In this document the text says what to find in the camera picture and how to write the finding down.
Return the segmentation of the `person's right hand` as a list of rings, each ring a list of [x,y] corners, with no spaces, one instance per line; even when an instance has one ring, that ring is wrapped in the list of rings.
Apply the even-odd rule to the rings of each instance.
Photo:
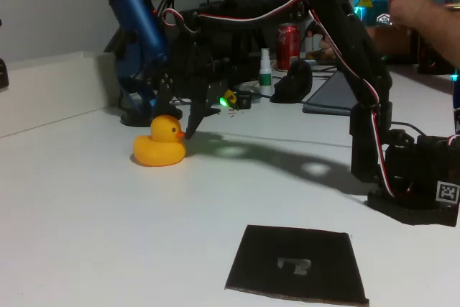
[[[327,56],[333,57],[333,58],[335,57],[334,49],[332,48],[332,44],[331,44],[329,38],[324,36],[324,34],[314,34],[312,32],[312,30],[307,30],[306,33],[307,33],[307,37],[312,38],[312,39],[313,39],[314,36],[320,35],[321,39],[317,44],[318,48],[321,50],[322,53],[324,53],[324,55],[327,55]]]

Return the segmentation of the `person's left hand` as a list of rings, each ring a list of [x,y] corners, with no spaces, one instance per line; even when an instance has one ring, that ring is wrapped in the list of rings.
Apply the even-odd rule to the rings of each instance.
[[[434,6],[431,0],[389,0],[390,19],[397,28],[420,29]]]

